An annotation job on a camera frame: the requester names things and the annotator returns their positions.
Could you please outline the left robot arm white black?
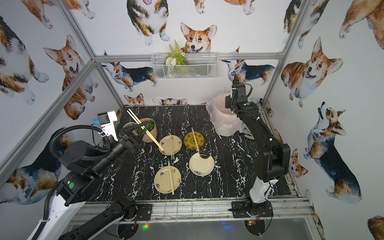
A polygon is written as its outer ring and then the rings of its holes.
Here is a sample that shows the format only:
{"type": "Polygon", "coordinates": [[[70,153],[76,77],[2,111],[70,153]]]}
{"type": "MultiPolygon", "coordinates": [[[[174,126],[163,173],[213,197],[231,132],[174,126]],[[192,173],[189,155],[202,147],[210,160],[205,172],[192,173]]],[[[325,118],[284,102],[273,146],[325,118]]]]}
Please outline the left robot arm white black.
{"type": "Polygon", "coordinates": [[[148,131],[149,123],[133,125],[120,130],[119,140],[109,140],[107,134],[93,125],[75,125],[60,130],[50,140],[50,151],[70,172],[48,193],[42,219],[29,236],[30,240],[91,240],[103,230],[123,219],[136,220],[139,214],[137,203],[129,196],[120,197],[102,213],[79,228],[65,234],[64,229],[81,209],[89,196],[87,188],[116,160],[126,153],[135,153],[148,131]],[[102,135],[104,148],[85,141],[71,144],[59,155],[56,150],[59,138],[80,129],[89,129],[102,135]]]}

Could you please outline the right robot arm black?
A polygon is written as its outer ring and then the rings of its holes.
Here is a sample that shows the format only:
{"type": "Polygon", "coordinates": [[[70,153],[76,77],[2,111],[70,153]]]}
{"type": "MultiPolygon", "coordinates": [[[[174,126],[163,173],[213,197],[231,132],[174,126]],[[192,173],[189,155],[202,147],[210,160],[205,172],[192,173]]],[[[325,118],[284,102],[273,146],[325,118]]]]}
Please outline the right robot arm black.
{"type": "Polygon", "coordinates": [[[252,203],[261,204],[267,200],[273,185],[288,173],[291,149],[274,136],[262,120],[258,106],[248,101],[248,96],[246,85],[234,77],[232,92],[226,96],[225,107],[242,120],[259,148],[255,160],[257,177],[249,195],[252,203]]]}

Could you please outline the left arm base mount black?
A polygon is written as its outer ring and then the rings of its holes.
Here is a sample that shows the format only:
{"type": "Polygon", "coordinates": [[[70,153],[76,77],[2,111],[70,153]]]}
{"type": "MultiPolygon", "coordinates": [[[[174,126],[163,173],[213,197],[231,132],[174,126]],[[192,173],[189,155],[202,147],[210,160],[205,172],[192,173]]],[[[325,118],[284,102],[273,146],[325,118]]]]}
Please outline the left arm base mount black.
{"type": "Polygon", "coordinates": [[[138,204],[128,207],[124,210],[124,215],[119,218],[119,221],[149,221],[152,215],[153,205],[151,204],[138,204]]]}

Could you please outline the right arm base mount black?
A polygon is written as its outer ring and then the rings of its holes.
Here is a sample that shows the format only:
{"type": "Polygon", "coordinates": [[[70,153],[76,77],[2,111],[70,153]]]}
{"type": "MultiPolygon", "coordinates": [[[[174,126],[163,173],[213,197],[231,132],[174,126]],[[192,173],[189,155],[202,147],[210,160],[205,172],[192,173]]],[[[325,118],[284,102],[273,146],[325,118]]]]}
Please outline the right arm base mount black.
{"type": "Polygon", "coordinates": [[[271,202],[255,204],[248,199],[244,201],[236,201],[231,203],[230,212],[236,218],[256,218],[260,217],[273,217],[273,206],[271,202]]]}

